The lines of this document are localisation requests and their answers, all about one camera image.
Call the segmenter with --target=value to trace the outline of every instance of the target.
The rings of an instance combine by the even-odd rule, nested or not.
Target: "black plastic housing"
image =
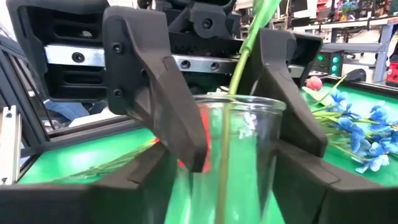
[[[297,86],[302,86],[308,77],[321,46],[319,37],[261,29],[238,88],[242,95],[263,96],[286,103],[280,138],[318,157],[323,157],[327,139]],[[293,60],[304,67],[303,74],[296,80],[287,68]]]

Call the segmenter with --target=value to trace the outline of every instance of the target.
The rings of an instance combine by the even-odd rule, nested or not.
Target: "green leaf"
[[[323,106],[330,105],[334,102],[333,98],[331,96],[327,96],[324,98],[324,95],[319,94],[319,92],[311,90],[310,88],[307,88],[305,86],[302,87],[302,90],[306,92],[308,95],[310,95],[314,100],[320,101],[320,103]]]

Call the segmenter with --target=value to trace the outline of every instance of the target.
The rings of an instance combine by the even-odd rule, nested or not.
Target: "flower bouquet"
[[[365,114],[355,113],[347,92],[337,89],[343,80],[344,77],[324,96],[317,92],[322,87],[317,77],[307,80],[303,90],[315,100],[309,107],[329,146],[358,163],[356,172],[376,172],[388,166],[390,158],[398,158],[398,122],[390,119],[389,107],[383,101]]]

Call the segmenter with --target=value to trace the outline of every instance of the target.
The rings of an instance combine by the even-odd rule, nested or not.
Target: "blue artificial flower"
[[[384,106],[384,101],[379,101],[371,108],[369,120],[378,123],[370,126],[372,131],[383,132],[391,130],[391,125],[388,122],[388,108]]]
[[[361,119],[361,116],[359,114],[353,113],[351,112],[351,107],[353,106],[352,103],[348,103],[346,105],[346,109],[343,111],[343,115],[342,116],[347,116],[349,118],[352,118],[354,120],[359,120]]]
[[[384,141],[381,141],[380,143],[372,143],[372,147],[369,149],[368,156],[377,157],[388,153],[385,149],[385,146],[386,144]]]
[[[379,171],[381,166],[388,166],[389,164],[390,162],[388,156],[380,155],[366,161],[364,166],[356,168],[355,171],[359,172],[360,174],[363,174],[365,171],[367,171],[370,168],[373,172],[377,172]]]
[[[349,118],[339,118],[338,125],[341,130],[350,133],[351,150],[353,153],[369,149],[370,143],[365,139],[365,132],[362,128],[354,124]]]
[[[398,143],[398,131],[391,131],[391,142]]]
[[[380,143],[387,153],[398,154],[398,132],[391,131],[389,138],[383,138]]]
[[[345,99],[347,99],[347,92],[340,92],[339,90],[335,90],[330,93],[331,98],[333,99],[333,103],[326,109],[328,112],[344,112],[346,109]]]

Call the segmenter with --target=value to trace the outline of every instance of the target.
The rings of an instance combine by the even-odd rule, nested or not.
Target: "black bracket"
[[[165,14],[108,7],[103,45],[110,110],[141,122],[186,167],[201,172],[207,152],[205,129],[172,57]]]
[[[226,26],[226,12],[222,6],[192,2],[169,25],[170,32],[184,32],[193,27],[195,33],[204,39],[231,37]]]
[[[238,93],[264,96],[286,103],[280,138],[315,156],[323,157],[327,138],[313,118],[297,86],[306,79],[322,39],[286,30],[260,30],[246,64]],[[304,73],[294,80],[286,63],[304,66]]]

